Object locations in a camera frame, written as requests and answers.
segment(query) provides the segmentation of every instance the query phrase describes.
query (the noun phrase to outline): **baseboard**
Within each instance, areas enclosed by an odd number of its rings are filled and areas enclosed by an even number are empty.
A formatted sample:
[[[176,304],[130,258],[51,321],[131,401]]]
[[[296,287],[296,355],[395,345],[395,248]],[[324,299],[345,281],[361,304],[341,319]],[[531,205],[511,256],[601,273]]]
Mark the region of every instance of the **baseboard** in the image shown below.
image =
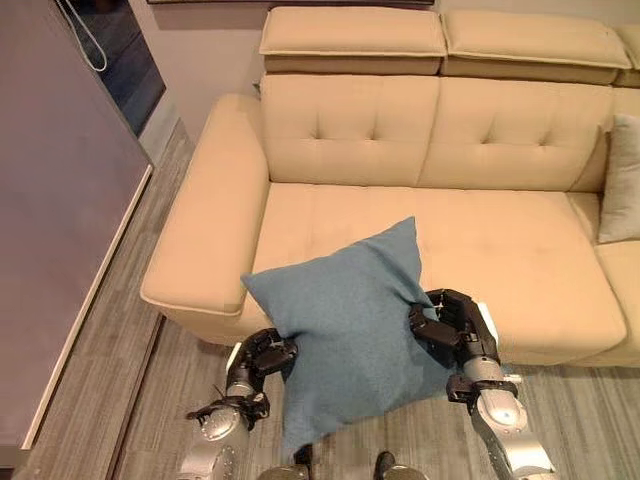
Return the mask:
[[[27,431],[24,441],[22,442],[22,446],[20,447],[21,450],[29,450],[33,445],[33,441],[36,437],[36,434],[38,433],[38,429],[40,428],[40,424],[42,422],[42,419],[44,418],[44,414],[49,405],[49,401],[51,400],[51,396],[53,395],[56,385],[58,384],[58,380],[60,379],[60,374],[62,372],[62,369],[64,368],[65,362],[67,361],[67,357],[69,356],[69,353],[71,352],[71,348],[73,347],[76,337],[78,336],[78,333],[80,331],[80,327],[82,327],[82,323],[84,322],[84,319],[87,315],[89,307],[91,306],[91,302],[93,301],[93,298],[98,290],[98,287],[100,286],[100,282],[102,281],[102,278],[104,277],[104,274],[107,271],[109,263],[113,258],[113,254],[115,253],[116,248],[118,247],[118,243],[120,242],[120,239],[122,238],[127,228],[127,224],[129,223],[129,220],[133,215],[136,205],[138,204],[138,201],[140,200],[140,197],[144,192],[144,188],[147,185],[147,182],[149,180],[149,177],[151,176],[152,171],[153,171],[153,167],[151,165],[148,165],[147,169],[145,170],[140,180],[140,183],[138,184],[138,187],[136,188],[136,191],[133,194],[133,197],[131,198],[131,202],[129,203],[129,206],[127,207],[127,210],[125,211],[124,216],[122,217],[122,221],[120,222],[120,225],[116,230],[116,233],[109,245],[109,248],[107,249],[105,257],[102,260],[102,263],[100,265],[100,268],[98,268],[98,272],[96,273],[96,276],[94,277],[93,282],[89,287],[89,291],[87,292],[84,302],[80,307],[80,311],[78,312],[78,315],[76,316],[73,322],[73,326],[69,331],[69,335],[67,336],[64,346],[62,347],[62,352],[60,353],[60,356],[58,357],[58,360],[56,361],[56,364],[53,368],[51,378],[49,379],[49,383],[47,384],[44,390],[44,393],[42,395],[42,398],[40,399],[40,403],[38,404],[38,409],[36,410],[36,413],[33,417],[29,430]]]

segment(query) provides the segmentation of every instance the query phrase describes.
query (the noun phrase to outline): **cable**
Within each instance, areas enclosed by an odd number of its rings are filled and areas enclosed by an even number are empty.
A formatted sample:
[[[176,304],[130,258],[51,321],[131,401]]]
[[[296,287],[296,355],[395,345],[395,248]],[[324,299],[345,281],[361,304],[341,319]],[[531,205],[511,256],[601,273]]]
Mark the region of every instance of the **cable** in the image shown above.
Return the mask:
[[[73,12],[73,16],[76,18],[78,23],[82,26],[84,31],[87,33],[87,36],[91,39],[93,44],[98,49],[98,52],[100,52],[100,56],[102,57],[102,67],[100,67],[100,68],[96,67],[93,64],[93,62],[91,60],[89,60],[89,57],[87,56],[87,52],[84,51],[84,47],[82,46],[82,42],[80,41],[80,37],[78,36],[78,30],[76,30],[76,26],[74,25],[73,21],[71,20],[71,17],[69,17],[69,14],[67,13],[67,10],[62,6],[61,0],[56,0],[56,3],[58,4],[58,7],[60,8],[60,11],[64,15],[64,18],[67,20],[67,23],[71,27],[71,30],[73,30],[73,35],[76,37],[76,42],[78,42],[78,46],[80,47],[80,52],[82,52],[82,56],[84,57],[85,62],[87,62],[87,64],[94,71],[96,71],[96,72],[104,72],[107,69],[107,64],[108,64],[107,63],[107,55],[104,53],[104,50],[102,49],[102,47],[100,46],[100,44],[96,40],[96,37],[93,36],[93,34],[91,33],[91,31],[89,30],[87,25],[82,21],[82,18],[80,18],[80,15],[78,15],[78,12],[76,12],[76,9],[73,8],[73,5],[71,5],[70,0],[64,0],[64,2],[69,7],[69,10],[71,10]]]

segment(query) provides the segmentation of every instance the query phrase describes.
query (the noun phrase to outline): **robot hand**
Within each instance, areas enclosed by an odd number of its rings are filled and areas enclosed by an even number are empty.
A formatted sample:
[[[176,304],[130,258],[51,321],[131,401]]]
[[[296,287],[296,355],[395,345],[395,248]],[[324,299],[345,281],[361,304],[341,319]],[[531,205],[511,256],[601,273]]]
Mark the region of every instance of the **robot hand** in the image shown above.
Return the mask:
[[[467,405],[498,478],[556,478],[547,453],[528,426],[527,411],[517,399],[515,384],[520,383],[520,377],[502,372],[488,314],[485,322],[478,305],[454,290],[427,294],[440,321],[427,319],[424,306],[414,304],[409,313],[411,331],[418,340],[427,342],[438,362],[449,368],[457,365],[462,370],[463,374],[449,378],[447,395],[449,401]]]

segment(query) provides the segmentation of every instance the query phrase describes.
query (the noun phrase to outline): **blue pillow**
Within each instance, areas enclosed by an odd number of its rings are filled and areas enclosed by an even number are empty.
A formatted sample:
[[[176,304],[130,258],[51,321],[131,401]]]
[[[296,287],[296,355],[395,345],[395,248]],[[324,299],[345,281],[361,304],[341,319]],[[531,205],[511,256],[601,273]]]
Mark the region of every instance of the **blue pillow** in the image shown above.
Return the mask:
[[[286,454],[444,390],[451,372],[409,330],[410,303],[436,319],[421,269],[411,217],[328,257],[242,277],[299,348],[285,385]]]

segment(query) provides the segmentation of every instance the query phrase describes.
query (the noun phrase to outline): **white wall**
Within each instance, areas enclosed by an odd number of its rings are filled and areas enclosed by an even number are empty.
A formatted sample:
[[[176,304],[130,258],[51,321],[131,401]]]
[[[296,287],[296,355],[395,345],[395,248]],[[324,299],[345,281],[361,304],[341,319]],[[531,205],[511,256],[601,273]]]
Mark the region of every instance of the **white wall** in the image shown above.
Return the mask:
[[[266,4],[149,5],[129,0],[167,92],[195,142],[214,101],[252,94]]]
[[[267,4],[149,5],[129,0],[167,91],[195,142],[213,102],[253,93]],[[640,0],[436,0],[435,9],[484,8],[593,17],[610,25],[640,23]]]

